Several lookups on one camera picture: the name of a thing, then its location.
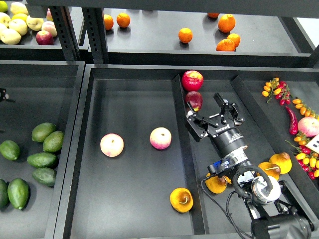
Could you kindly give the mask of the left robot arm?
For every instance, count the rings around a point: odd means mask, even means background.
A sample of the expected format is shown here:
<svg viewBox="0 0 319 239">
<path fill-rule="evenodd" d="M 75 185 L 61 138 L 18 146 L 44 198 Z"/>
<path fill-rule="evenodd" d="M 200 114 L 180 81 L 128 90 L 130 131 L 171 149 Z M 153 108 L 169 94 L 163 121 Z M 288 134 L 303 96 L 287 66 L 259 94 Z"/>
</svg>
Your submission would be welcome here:
<svg viewBox="0 0 319 239">
<path fill-rule="evenodd" d="M 15 100 L 9 98 L 5 88 L 0 88 L 0 101 L 15 102 Z"/>
</svg>

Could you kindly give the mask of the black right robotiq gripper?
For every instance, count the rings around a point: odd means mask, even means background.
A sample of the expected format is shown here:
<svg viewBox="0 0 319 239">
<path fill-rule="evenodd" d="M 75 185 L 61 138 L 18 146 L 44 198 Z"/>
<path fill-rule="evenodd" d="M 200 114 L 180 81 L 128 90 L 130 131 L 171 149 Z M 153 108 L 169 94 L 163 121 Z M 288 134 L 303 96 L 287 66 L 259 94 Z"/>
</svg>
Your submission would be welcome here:
<svg viewBox="0 0 319 239">
<path fill-rule="evenodd" d="M 220 114 L 209 117 L 201 116 L 194 110 L 190 102 L 186 102 L 186 127 L 196 142 L 210 138 L 213 146 L 221 157 L 225 157 L 235 150 L 245 150 L 248 145 L 237 126 L 245 118 L 239 114 L 236 103 L 229 103 L 219 93 L 214 94 L 214 99 L 220 107 Z"/>
</svg>

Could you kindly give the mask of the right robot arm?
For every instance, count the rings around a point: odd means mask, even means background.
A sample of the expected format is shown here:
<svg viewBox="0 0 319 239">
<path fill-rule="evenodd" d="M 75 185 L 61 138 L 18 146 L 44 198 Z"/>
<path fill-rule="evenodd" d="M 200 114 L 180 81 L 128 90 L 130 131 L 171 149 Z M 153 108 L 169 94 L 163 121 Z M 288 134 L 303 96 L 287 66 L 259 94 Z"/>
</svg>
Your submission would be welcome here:
<svg viewBox="0 0 319 239">
<path fill-rule="evenodd" d="M 251 234 L 240 230 L 229 208 L 222 209 L 236 233 L 242 239 L 309 239 L 319 228 L 316 216 L 306 209 L 301 199 L 286 181 L 277 181 L 258 166 L 253 165 L 245 149 L 247 144 L 238 129 L 245 120 L 238 113 L 236 103 L 229 103 L 218 93 L 214 99 L 220 113 L 202 117 L 186 102 L 187 127 L 196 141 L 209 137 L 220 159 L 208 166 L 209 175 L 200 185 L 207 197 L 206 183 L 210 179 L 230 181 L 234 191 L 229 193 L 243 200 L 251 218 Z"/>
</svg>

